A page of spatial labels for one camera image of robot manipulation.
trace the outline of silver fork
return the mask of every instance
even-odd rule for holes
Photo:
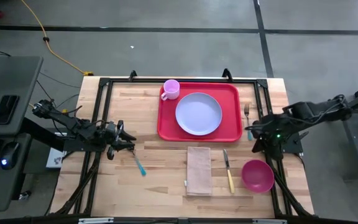
[[[247,118],[247,127],[249,126],[249,103],[246,103],[246,105],[244,106],[244,114]],[[248,140],[252,141],[252,134],[250,130],[247,130],[247,134],[248,134]]]

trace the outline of cloth napkin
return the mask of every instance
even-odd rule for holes
[[[209,196],[212,194],[211,149],[188,147],[187,195]]]

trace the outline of pink cup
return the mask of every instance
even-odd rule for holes
[[[161,94],[161,100],[174,100],[179,96],[180,85],[176,80],[167,80],[164,83],[164,93]]]
[[[255,193],[266,192],[274,184],[274,174],[270,166],[257,159],[248,161],[243,166],[241,177],[245,187]]]

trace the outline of smartphone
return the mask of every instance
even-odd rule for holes
[[[0,124],[9,124],[15,112],[19,96],[5,95],[0,102]]]

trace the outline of pink mug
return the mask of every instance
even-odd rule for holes
[[[174,100],[179,96],[180,85],[176,80],[167,80],[164,83],[164,93],[161,94],[161,100]]]

